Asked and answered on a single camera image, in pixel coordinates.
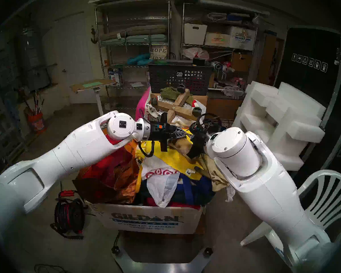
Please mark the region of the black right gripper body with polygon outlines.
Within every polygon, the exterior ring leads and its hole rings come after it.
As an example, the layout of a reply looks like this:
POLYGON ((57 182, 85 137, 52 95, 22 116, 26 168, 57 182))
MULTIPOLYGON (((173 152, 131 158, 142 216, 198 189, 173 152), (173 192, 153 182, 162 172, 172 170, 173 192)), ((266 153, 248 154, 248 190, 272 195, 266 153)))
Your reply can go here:
POLYGON ((199 147, 197 154, 205 154, 206 144, 213 133, 215 133, 215 125, 191 125, 191 139, 193 146, 199 147))

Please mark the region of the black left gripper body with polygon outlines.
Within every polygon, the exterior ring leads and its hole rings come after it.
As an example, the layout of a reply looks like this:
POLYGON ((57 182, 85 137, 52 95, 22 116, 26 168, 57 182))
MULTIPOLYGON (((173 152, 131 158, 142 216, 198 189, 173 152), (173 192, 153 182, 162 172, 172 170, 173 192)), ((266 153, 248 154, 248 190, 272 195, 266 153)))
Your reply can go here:
POLYGON ((160 121, 150 122, 150 141, 158 141, 160 143, 161 152, 167 152, 168 140, 176 138, 176 126, 167 122, 168 113, 161 115, 160 121))

